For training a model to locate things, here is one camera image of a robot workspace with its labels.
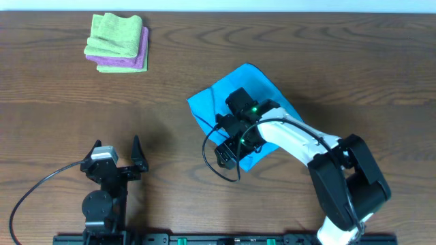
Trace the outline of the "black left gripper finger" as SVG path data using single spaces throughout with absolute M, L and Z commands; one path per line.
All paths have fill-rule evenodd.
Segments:
M 96 140 L 96 142 L 94 143 L 94 145 L 92 146 L 91 150 L 89 151 L 89 153 L 85 156 L 85 158 L 83 159 L 83 161 L 87 162 L 91 160 L 91 155 L 94 151 L 95 148 L 97 147 L 101 147 L 102 146 L 102 142 L 100 140 Z
M 140 171 L 148 171 L 149 164 L 145 158 L 138 135 L 134 136 L 131 150 L 131 160 Z

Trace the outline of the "blue microfiber cloth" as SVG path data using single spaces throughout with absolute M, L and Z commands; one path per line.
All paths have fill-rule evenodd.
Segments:
M 230 113 L 225 99 L 240 87 L 244 88 L 252 99 L 259 102 L 272 99 L 295 119 L 302 120 L 291 103 L 262 71 L 250 63 L 245 63 L 209 88 L 188 98 L 191 113 L 205 134 L 216 125 L 216 114 L 225 116 Z

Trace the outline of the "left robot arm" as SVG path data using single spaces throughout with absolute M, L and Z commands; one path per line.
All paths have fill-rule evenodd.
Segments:
M 127 183 L 141 179 L 141 173 L 149 170 L 139 137 L 136 135 L 127 167 L 117 167 L 118 155 L 112 146 L 103 146 L 97 140 L 80 164 L 80 171 L 100 189 L 90 192 L 82 202 L 85 217 L 83 244 L 85 245 L 132 245 L 141 244 L 135 231 L 126 228 Z

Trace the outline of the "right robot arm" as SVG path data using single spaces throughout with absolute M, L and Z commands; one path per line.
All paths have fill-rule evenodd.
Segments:
M 230 113 L 216 114 L 213 127 L 229 135 L 215 149 L 218 165 L 238 169 L 244 157 L 267 143 L 284 149 L 309 170 L 326 215 L 317 232 L 319 243 L 358 243 L 366 221 L 392 196 L 365 141 L 355 134 L 342 139 L 318 131 L 276 101 L 258 102 L 243 88 L 230 93 L 225 104 Z

